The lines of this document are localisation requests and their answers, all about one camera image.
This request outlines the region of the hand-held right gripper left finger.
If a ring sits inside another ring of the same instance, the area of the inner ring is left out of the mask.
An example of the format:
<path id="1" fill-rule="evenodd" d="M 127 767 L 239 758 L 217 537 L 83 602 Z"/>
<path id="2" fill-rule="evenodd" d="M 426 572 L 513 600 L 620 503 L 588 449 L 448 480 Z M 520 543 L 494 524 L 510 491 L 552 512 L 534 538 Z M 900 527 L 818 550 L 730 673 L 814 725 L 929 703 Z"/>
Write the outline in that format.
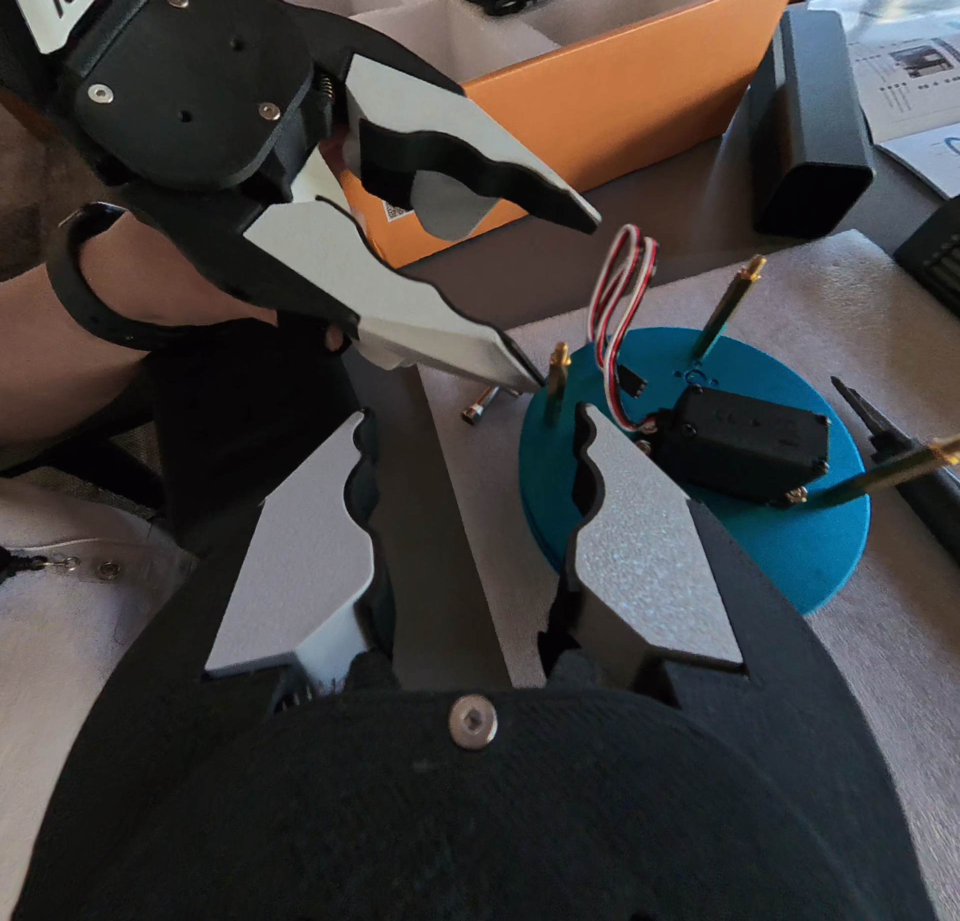
<path id="1" fill-rule="evenodd" d="M 377 457 L 375 415 L 356 411 L 266 497 L 207 675 L 291 668 L 335 693 L 358 655 L 392 654 L 393 590 L 370 529 Z"/>

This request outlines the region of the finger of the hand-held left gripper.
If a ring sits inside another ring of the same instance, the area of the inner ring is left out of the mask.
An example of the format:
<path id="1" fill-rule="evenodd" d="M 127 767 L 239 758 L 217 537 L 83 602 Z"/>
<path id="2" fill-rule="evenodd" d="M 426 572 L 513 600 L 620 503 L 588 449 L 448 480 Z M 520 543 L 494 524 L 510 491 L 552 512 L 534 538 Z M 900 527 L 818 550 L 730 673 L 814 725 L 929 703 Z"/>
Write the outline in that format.
<path id="1" fill-rule="evenodd" d="M 468 237 L 500 200 L 585 234 L 599 212 L 462 92 L 356 54 L 345 75 L 365 190 L 415 212 L 443 241 Z"/>
<path id="2" fill-rule="evenodd" d="M 382 367 L 421 363 L 520 393 L 544 384 L 506 334 L 463 315 L 434 285 L 387 265 L 329 200 L 270 206 L 244 238 L 352 312 L 357 346 Z"/>

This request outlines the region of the blue round base plate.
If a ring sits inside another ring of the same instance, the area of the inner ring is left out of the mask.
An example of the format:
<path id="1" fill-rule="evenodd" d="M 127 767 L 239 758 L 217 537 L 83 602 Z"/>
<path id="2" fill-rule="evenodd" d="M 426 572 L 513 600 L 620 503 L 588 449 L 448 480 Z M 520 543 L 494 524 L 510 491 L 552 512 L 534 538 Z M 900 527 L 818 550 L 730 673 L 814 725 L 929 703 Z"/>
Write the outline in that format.
<path id="1" fill-rule="evenodd" d="M 620 362 L 647 385 L 638 399 L 626 398 L 633 419 L 672 408 L 689 385 L 780 403 L 830 420 L 829 466 L 813 482 L 818 492 L 859 474 L 863 460 L 853 436 L 828 401 L 806 380 L 770 354 L 721 336 L 703 362 L 690 360 L 698 332 L 688 327 L 638 327 L 626 335 Z M 572 354 L 563 405 L 555 424 L 544 422 L 546 390 L 531 399 L 519 440 L 519 490 L 534 541 L 555 572 L 563 566 L 570 532 L 582 515 L 572 490 L 577 470 L 573 414 L 578 402 L 609 411 L 594 349 Z M 850 578 L 865 549 L 871 504 L 865 497 L 829 509 L 809 504 L 767 507 L 685 484 L 750 555 L 801 615 L 828 602 Z"/>

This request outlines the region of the brass standoff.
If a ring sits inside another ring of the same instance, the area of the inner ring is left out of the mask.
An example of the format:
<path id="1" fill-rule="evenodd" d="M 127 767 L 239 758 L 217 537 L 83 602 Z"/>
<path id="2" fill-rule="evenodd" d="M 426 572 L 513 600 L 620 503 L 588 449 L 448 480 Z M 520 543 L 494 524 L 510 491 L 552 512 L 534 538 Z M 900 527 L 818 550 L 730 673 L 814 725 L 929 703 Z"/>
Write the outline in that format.
<path id="1" fill-rule="evenodd" d="M 762 278 L 762 269 L 766 262 L 766 256 L 754 255 L 734 274 L 694 343 L 691 351 L 693 361 L 700 363 L 713 350 L 714 344 L 723 334 L 738 307 Z"/>
<path id="2" fill-rule="evenodd" d="M 549 358 L 543 411 L 543 423 L 546 427 L 555 427 L 559 422 L 567 392 L 570 364 L 569 344 L 558 341 Z"/>
<path id="3" fill-rule="evenodd" d="M 783 500 L 785 506 L 812 503 L 814 507 L 837 507 L 876 492 L 910 483 L 940 470 L 958 464 L 959 435 L 935 438 L 897 457 L 884 461 L 844 481 L 810 494 L 806 487 L 798 489 Z"/>

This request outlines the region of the person's left forearm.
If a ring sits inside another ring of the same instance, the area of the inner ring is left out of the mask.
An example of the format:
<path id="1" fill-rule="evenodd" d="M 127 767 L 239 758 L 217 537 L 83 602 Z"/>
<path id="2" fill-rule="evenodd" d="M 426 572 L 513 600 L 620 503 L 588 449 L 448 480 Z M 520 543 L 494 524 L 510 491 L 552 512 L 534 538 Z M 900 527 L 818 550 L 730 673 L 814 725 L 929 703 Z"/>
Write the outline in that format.
<path id="1" fill-rule="evenodd" d="M 78 326 L 38 265 L 1 284 L 1 443 L 61 435 L 114 400 L 144 351 Z"/>

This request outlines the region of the person's left hand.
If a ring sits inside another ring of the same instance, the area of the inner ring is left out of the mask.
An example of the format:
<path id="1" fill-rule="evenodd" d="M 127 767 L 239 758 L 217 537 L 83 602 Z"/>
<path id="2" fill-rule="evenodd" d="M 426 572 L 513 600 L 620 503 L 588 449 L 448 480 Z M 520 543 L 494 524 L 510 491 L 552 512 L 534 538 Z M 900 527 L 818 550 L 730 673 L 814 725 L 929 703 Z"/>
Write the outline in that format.
<path id="1" fill-rule="evenodd" d="M 165 327 L 248 318 L 279 323 L 275 311 L 210 283 L 166 236 L 129 213 L 84 243 L 78 263 L 90 290 L 129 320 Z"/>

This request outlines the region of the white foam box insert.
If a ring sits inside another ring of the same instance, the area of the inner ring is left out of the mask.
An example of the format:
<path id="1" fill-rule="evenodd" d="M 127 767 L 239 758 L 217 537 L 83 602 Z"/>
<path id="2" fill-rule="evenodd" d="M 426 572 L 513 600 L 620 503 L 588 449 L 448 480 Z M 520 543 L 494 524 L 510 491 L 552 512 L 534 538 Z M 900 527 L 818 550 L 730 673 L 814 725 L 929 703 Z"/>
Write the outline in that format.
<path id="1" fill-rule="evenodd" d="M 372 27 L 464 84 L 706 0 L 541 0 L 492 16 L 466 0 L 283 0 Z"/>

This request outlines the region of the black perforated box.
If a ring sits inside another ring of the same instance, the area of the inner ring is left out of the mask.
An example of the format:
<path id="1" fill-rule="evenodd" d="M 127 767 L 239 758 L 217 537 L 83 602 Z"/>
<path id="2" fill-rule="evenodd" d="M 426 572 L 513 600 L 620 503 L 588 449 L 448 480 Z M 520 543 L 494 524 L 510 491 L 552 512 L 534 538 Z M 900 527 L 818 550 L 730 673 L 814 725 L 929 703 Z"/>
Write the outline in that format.
<path id="1" fill-rule="evenodd" d="M 174 541 L 204 555 L 355 411 L 326 322 L 198 327 L 145 359 Z"/>

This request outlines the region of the black servo motor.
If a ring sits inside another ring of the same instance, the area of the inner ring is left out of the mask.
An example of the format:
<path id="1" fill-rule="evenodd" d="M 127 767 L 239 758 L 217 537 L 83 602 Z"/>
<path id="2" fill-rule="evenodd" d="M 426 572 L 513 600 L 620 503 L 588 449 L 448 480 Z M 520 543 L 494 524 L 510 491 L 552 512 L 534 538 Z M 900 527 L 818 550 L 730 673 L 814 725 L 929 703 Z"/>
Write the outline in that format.
<path id="1" fill-rule="evenodd" d="M 652 418 L 652 457 L 676 483 L 771 505 L 829 470 L 824 414 L 690 386 Z"/>

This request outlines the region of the orange cardboard box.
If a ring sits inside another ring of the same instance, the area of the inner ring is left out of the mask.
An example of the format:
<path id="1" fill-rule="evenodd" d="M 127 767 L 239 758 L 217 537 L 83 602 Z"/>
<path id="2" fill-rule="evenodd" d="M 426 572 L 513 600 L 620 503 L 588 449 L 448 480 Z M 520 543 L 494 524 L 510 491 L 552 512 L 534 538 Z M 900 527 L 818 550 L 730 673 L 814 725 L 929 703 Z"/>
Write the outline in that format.
<path id="1" fill-rule="evenodd" d="M 579 193 L 722 135 L 789 0 L 705 0 L 460 84 Z"/>

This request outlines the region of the black wristband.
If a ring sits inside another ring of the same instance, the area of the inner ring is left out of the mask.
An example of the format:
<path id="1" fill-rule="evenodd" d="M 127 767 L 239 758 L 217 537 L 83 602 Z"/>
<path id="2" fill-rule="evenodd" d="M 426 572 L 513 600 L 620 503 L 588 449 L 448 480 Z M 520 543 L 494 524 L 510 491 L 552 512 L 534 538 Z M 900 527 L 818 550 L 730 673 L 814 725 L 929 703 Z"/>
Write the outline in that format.
<path id="1" fill-rule="evenodd" d="M 80 267 L 81 247 L 126 213 L 126 208 L 102 201 L 77 208 L 52 232 L 45 267 L 55 297 L 78 327 L 103 342 L 150 353 L 188 337 L 193 327 L 162 326 L 119 314 L 94 293 Z"/>

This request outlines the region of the person's white shirt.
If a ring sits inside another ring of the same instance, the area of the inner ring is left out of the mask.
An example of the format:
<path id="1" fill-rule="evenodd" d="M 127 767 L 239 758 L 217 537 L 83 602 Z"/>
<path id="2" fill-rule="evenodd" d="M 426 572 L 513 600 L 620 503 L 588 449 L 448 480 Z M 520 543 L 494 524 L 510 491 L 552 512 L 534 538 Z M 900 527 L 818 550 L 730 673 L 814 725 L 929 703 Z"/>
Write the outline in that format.
<path id="1" fill-rule="evenodd" d="M 1 589 L 1 911 L 9 919 L 94 701 L 194 560 L 146 519 L 12 479 L 2 479 L 1 542 L 54 561 Z"/>

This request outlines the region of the white foam sheet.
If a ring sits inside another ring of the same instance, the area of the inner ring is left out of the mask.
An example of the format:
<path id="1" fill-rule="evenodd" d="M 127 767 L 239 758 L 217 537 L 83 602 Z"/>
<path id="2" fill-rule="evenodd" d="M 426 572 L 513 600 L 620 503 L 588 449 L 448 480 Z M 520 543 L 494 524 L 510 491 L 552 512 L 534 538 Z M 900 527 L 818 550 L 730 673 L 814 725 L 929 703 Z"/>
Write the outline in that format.
<path id="1" fill-rule="evenodd" d="M 855 441 L 848 387 L 921 440 L 958 431 L 958 321 L 857 231 L 773 255 L 732 335 L 786 363 L 834 407 Z M 528 398 L 498 398 L 477 426 L 460 412 L 480 387 L 420 370 L 463 527 L 510 681 L 544 683 L 536 652 L 558 576 L 523 517 L 518 447 Z M 814 628 L 870 722 L 921 860 L 958 874 L 958 566 L 894 491 L 872 501 L 854 574 Z"/>

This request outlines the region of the dark grey case sleeve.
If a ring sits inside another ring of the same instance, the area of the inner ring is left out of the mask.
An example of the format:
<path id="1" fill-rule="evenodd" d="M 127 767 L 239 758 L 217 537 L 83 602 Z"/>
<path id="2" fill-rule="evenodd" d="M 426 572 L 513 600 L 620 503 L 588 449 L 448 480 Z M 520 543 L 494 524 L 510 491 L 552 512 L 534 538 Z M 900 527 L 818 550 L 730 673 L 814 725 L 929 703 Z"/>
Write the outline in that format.
<path id="1" fill-rule="evenodd" d="M 828 235 L 875 177 L 840 15 L 789 6 L 748 105 L 753 229 Z"/>

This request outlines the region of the printed instruction manual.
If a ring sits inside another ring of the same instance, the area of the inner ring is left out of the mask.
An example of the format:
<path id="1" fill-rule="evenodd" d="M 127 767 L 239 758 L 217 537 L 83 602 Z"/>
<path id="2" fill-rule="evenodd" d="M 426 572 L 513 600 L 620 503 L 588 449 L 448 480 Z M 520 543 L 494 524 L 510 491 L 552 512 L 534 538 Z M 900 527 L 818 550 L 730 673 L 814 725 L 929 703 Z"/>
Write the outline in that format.
<path id="1" fill-rule="evenodd" d="M 808 0 L 836 12 L 873 144 L 959 194 L 959 0 Z"/>

